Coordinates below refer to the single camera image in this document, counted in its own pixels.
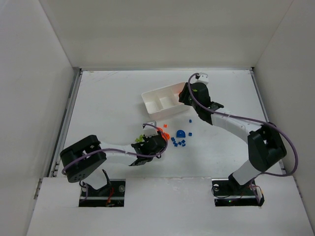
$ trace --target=white table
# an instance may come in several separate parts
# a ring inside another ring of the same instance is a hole
[[[141,124],[150,121],[141,93],[186,81],[194,72],[85,71],[65,147],[90,134],[107,143],[134,142],[141,134]],[[248,70],[201,72],[209,74],[212,100],[237,115],[264,119]],[[95,188],[101,187],[102,168],[110,178],[126,178],[124,208],[77,208],[78,184],[70,184],[64,177],[48,178],[43,182],[28,235],[42,234],[45,227],[49,228],[46,235],[69,236],[80,232],[157,236],[313,235],[292,177],[257,179],[266,199],[262,208],[215,207],[210,177],[228,177],[238,169],[248,159],[247,145],[227,131],[201,121],[192,108],[157,120],[160,127],[165,123],[168,127],[164,131],[171,136],[178,129],[193,133],[185,138],[185,147],[170,143],[162,159],[139,167],[104,162],[86,179]],[[62,165],[58,177],[62,177],[61,169]],[[270,171],[281,173],[278,164]],[[56,227],[47,226],[49,222]]]

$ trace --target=blue toy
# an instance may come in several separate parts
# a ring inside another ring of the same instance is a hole
[[[176,132],[176,138],[185,138],[186,137],[186,134],[183,130],[177,130]]]

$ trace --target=white container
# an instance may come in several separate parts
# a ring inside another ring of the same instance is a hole
[[[162,119],[188,110],[190,106],[178,101],[179,93],[183,90],[184,85],[185,82],[182,82],[141,94],[150,118]]]

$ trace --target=red wire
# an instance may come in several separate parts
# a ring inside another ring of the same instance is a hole
[[[106,202],[105,206],[107,206],[107,204],[109,204],[110,198],[112,197],[113,194],[114,194],[114,188],[112,187],[110,189],[109,196],[108,196],[108,199],[107,199],[107,202]]]

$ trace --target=white wall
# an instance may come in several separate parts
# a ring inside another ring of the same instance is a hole
[[[255,74],[270,120],[294,141],[300,155],[295,174],[315,228],[315,1],[294,0],[264,51]],[[285,166],[293,166],[292,152]]]
[[[254,66],[292,0],[40,0],[73,66]]]
[[[38,0],[0,1],[0,234],[26,234],[73,70]]]

